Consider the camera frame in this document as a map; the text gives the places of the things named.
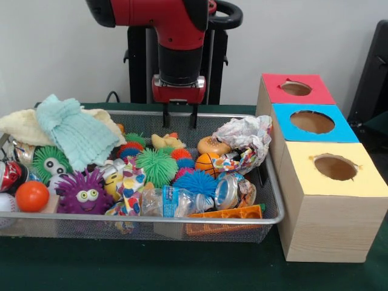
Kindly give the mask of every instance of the white wall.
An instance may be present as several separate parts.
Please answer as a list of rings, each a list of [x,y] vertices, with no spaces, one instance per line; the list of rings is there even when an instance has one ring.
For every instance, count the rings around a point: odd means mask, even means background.
[[[129,101],[126,31],[98,25],[85,0],[1,1],[0,115],[51,93],[103,102],[116,90]]]
[[[244,23],[229,31],[222,104],[256,104],[261,73],[318,73],[345,114],[386,0],[233,0]],[[126,28],[104,28],[84,0],[0,4],[0,115],[47,95],[129,100]]]
[[[222,104],[256,104],[262,73],[317,73],[345,115],[387,0],[234,0],[243,25],[229,31]]]

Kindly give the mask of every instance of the yellow box lid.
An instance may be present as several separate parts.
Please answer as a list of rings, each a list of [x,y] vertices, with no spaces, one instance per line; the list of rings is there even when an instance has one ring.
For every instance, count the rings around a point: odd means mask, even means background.
[[[362,144],[286,145],[305,195],[388,197],[388,186]]]

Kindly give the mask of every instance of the white baseball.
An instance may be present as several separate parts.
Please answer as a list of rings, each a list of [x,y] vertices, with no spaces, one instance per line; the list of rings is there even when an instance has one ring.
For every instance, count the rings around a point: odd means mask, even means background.
[[[16,205],[15,197],[7,194],[0,193],[0,212],[18,212],[18,206]],[[15,222],[14,218],[2,218],[0,214],[0,229],[11,226]]]

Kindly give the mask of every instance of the mint green washcloth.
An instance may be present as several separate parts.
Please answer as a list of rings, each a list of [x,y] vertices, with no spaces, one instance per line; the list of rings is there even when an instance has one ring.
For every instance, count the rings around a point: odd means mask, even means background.
[[[60,101],[50,95],[36,109],[36,119],[73,170],[84,171],[89,164],[103,166],[119,141],[105,124],[82,113],[74,98]]]

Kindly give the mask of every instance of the wire basket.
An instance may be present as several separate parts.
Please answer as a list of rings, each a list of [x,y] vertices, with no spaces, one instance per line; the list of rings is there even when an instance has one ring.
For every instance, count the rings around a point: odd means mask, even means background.
[[[196,129],[189,128],[189,113],[171,113],[170,128],[162,128],[161,112],[110,111],[116,123],[124,125],[126,132],[142,133],[149,138],[156,133],[163,136],[178,132],[180,140],[195,155],[198,141],[212,135],[231,118],[246,115],[198,114]],[[3,155],[10,145],[10,137],[0,138]],[[284,217],[284,207],[270,155],[263,165],[250,172],[250,181],[256,186],[255,204],[265,204],[261,219],[238,218],[163,218],[147,216],[105,216],[0,212],[1,218],[14,219],[14,223],[0,229],[0,236],[29,236],[46,238],[145,239],[180,241],[230,241],[260,243],[271,226]],[[207,230],[200,235],[189,235],[190,229]]]

